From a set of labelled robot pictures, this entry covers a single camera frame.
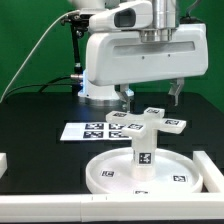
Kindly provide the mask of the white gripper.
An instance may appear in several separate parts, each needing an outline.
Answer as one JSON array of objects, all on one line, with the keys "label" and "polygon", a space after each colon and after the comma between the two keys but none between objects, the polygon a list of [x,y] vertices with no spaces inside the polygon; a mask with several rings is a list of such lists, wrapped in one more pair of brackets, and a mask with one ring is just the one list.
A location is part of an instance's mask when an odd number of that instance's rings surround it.
[{"label": "white gripper", "polygon": [[86,48],[88,80],[97,86],[120,85],[128,112],[134,99],[128,84],[173,79],[168,94],[177,106],[185,83],[182,77],[203,75],[207,68],[203,24],[182,24],[167,42],[144,43],[137,31],[95,33]]}]

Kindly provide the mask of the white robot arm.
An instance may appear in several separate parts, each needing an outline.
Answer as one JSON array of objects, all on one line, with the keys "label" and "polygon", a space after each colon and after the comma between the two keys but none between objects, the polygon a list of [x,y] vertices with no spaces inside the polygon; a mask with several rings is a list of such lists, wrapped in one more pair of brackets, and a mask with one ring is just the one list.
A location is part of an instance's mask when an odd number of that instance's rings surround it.
[{"label": "white robot arm", "polygon": [[68,0],[71,21],[87,30],[79,98],[96,106],[132,103],[131,83],[169,80],[177,98],[186,77],[208,68],[206,25],[178,16],[178,0]]}]

